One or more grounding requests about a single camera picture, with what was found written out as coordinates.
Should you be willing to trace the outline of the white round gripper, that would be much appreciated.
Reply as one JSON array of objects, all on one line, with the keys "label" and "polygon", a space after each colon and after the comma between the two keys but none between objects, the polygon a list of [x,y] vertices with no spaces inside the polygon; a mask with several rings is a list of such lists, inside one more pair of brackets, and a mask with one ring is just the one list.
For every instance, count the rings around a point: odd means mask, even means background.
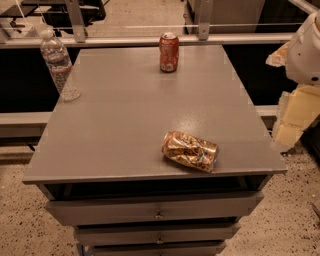
[{"label": "white round gripper", "polygon": [[320,12],[310,14],[290,42],[267,57],[266,64],[285,66],[287,77],[299,83],[293,92],[282,93],[273,126],[274,143],[293,147],[320,115]]}]

